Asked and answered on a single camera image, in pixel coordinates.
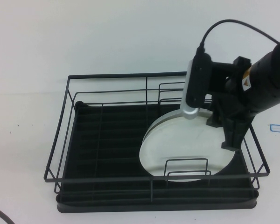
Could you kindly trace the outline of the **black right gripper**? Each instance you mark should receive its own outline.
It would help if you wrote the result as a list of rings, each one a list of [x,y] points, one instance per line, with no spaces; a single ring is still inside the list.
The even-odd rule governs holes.
[[[212,100],[209,107],[212,115],[206,125],[223,127],[225,141],[221,144],[222,149],[238,151],[253,121],[247,116],[248,109],[244,97],[241,96],[242,76],[251,65],[250,59],[241,56],[233,63],[212,63],[208,87]]]

